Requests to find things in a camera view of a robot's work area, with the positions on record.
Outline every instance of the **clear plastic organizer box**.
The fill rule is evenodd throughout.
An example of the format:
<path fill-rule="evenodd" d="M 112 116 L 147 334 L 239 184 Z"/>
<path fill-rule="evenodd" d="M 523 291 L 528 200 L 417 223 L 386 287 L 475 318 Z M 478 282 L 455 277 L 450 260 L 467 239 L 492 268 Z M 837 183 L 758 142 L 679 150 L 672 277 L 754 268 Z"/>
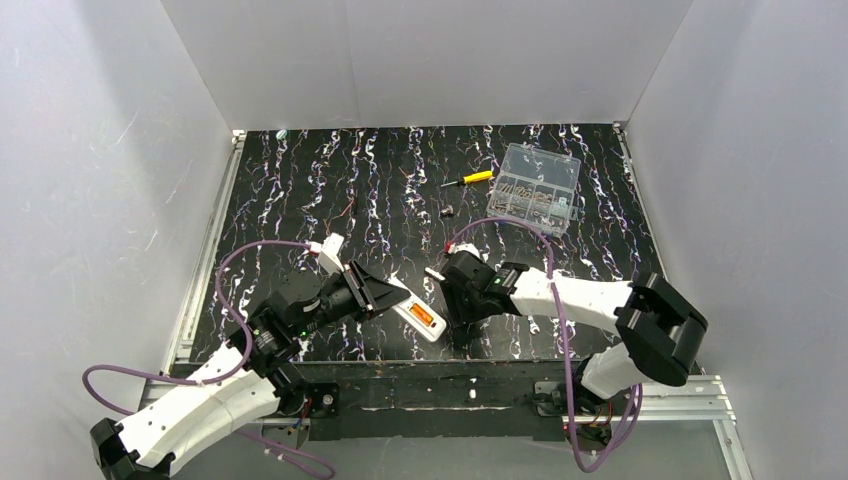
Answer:
<path fill-rule="evenodd" d="M 525 220 L 552 236 L 561 236 L 576 219 L 574 190 L 580 160 L 511 143 L 486 212 Z"/>

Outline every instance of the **white cable connector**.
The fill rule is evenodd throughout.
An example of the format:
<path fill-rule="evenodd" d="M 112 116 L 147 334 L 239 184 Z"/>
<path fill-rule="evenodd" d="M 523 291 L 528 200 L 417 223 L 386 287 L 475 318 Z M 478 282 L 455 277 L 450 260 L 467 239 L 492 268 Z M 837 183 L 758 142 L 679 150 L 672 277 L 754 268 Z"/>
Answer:
<path fill-rule="evenodd" d="M 446 251 L 448 255 L 453 255 L 456 252 L 469 252 L 475 257 L 480 257 L 480 250 L 473 243 L 451 244 Z"/>
<path fill-rule="evenodd" d="M 344 270 L 339 260 L 339 251 L 342 249 L 344 237 L 338 233 L 331 233 L 324 243 L 318 246 L 318 265 L 327 273 L 338 273 Z"/>

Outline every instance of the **gray wall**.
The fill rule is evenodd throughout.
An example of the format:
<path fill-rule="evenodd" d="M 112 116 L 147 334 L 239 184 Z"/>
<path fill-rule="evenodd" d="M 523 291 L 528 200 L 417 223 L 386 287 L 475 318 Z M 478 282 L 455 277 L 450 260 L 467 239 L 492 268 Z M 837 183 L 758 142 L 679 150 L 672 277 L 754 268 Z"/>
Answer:
<path fill-rule="evenodd" d="M 848 5 L 696 0 L 628 128 L 757 478 L 846 478 Z"/>
<path fill-rule="evenodd" d="M 692 0 L 163 0 L 232 128 L 630 117 Z"/>
<path fill-rule="evenodd" d="M 154 1 L 2 2 L 0 89 L 0 476 L 90 480 L 80 374 L 161 368 L 231 135 Z"/>

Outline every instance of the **metal frame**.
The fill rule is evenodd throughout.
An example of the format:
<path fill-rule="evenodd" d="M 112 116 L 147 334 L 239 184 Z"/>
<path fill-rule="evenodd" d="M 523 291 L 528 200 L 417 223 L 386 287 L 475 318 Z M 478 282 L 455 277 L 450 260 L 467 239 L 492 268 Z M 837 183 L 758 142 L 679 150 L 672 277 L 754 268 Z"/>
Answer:
<path fill-rule="evenodd" d="M 209 284 L 209 276 L 215 266 L 215 253 L 218 251 L 218 241 L 224 229 L 224 217 L 227 214 L 227 205 L 233 193 L 233 185 L 235 184 L 238 166 L 241 163 L 246 138 L 247 133 L 244 130 L 233 130 L 233 152 L 227 161 L 227 168 L 224 171 L 221 187 L 218 189 L 215 206 L 209 215 L 209 224 L 203 237 L 200 256 L 194 268 L 194 278 L 180 308 L 179 328 L 177 334 L 171 340 L 168 354 L 165 357 L 165 364 L 162 367 L 162 371 L 169 375 L 174 365 L 188 362 L 191 356 L 198 320 L 200 319 L 200 309 L 206 294 L 206 287 Z"/>
<path fill-rule="evenodd" d="M 639 183 L 636 179 L 636 169 L 630 150 L 626 142 L 626 132 L 622 128 L 623 122 L 613 124 L 613 129 L 618 136 L 622 148 L 622 155 L 631 169 L 633 184 L 637 198 L 644 205 Z M 180 316 L 180 325 L 168 351 L 163 371 L 174 374 L 175 366 L 191 368 L 189 355 L 197 330 L 197 320 L 200 314 L 201 304 L 206 292 L 209 275 L 214 267 L 215 253 L 218 246 L 223 220 L 226 215 L 227 205 L 232 194 L 235 175 L 241 161 L 242 150 L 246 134 L 241 130 L 233 131 L 233 153 L 227 164 L 215 208 L 210 216 L 209 226 L 203 241 L 201 255 L 195 268 L 195 276 L 190 289 L 183 302 Z M 647 212 L 645 220 L 648 228 L 653 233 Z M 666 275 L 665 264 L 662 261 L 659 250 L 657 257 L 660 268 Z M 736 415 L 727 397 L 727 392 L 721 377 L 718 375 L 693 375 L 689 377 L 687 385 L 683 387 L 668 387 L 657 383 L 647 383 L 644 386 L 642 413 L 640 421 L 711 421 L 716 431 L 716 438 L 725 457 L 727 469 L 732 480 L 752 479 L 747 460 L 745 458 L 739 436 L 736 432 Z M 167 391 L 174 388 L 173 385 L 160 382 L 148 382 L 144 389 L 141 407 L 161 398 Z M 579 421 L 591 420 L 591 418 L 578 417 Z M 258 425 L 286 426 L 295 422 L 293 418 L 268 417 L 254 422 Z"/>

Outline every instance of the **floor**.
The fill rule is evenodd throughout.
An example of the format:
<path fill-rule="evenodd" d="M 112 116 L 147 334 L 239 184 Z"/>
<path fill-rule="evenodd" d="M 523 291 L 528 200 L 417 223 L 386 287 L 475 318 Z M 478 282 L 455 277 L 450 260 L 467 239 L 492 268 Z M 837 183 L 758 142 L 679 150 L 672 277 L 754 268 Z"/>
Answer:
<path fill-rule="evenodd" d="M 419 296 L 441 309 L 441 294 L 424 277 L 437 266 L 453 233 L 486 216 L 490 184 L 440 188 L 479 170 L 497 171 L 510 143 L 572 155 L 582 166 L 577 220 L 553 240 L 557 267 L 585 279 L 630 279 L 660 271 L 651 232 L 621 145 L 610 125 L 527 125 L 359 130 L 250 132 L 245 142 L 217 261 L 259 239 L 322 241 L 346 238 L 340 257 L 357 259 L 374 273 L 397 273 Z M 440 218 L 453 206 L 456 215 Z M 537 241 L 512 226 L 489 225 L 473 235 L 491 264 L 519 261 L 542 266 Z M 263 248 L 235 262 L 224 290 L 243 313 L 269 294 L 291 268 L 317 269 L 298 252 Z M 541 332 L 530 334 L 530 321 Z M 235 325 L 222 318 L 211 280 L 193 361 L 203 362 Z M 570 355 L 602 350 L 610 336 L 569 326 Z M 553 359 L 561 358 L 558 323 L 512 315 L 449 332 L 430 344 L 392 312 L 363 323 L 319 331 L 301 361 Z"/>
<path fill-rule="evenodd" d="M 266 435 L 282 442 L 281 432 Z M 730 480 L 712 422 L 641 422 L 626 447 L 587 475 L 568 444 L 529 438 L 365 438 L 312 442 L 303 450 L 327 458 L 345 480 Z M 312 477 L 231 435 L 202 452 L 174 480 Z"/>

